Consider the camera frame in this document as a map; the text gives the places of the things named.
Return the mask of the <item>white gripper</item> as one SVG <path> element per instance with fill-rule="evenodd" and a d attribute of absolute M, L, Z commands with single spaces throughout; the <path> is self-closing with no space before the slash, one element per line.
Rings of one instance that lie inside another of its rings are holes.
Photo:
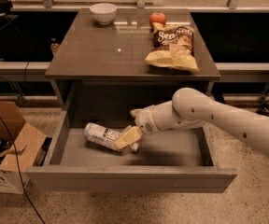
<path fill-rule="evenodd" d="M 154 134 L 159 131 L 153 117 L 154 105 L 133 109 L 130 115 L 134 118 L 136 126 L 127 126 L 114 142 L 117 150 L 123 149 L 138 141 L 143 134 Z"/>

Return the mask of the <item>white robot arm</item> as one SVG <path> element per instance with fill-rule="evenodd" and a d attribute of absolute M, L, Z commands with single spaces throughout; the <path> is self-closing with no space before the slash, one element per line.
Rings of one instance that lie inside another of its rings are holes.
<path fill-rule="evenodd" d="M 134 125 L 125 128 L 116 145 L 124 148 L 144 134 L 194 129 L 210 123 L 269 158 L 269 117 L 219 103 L 193 88 L 177 90 L 172 99 L 131 112 Z"/>

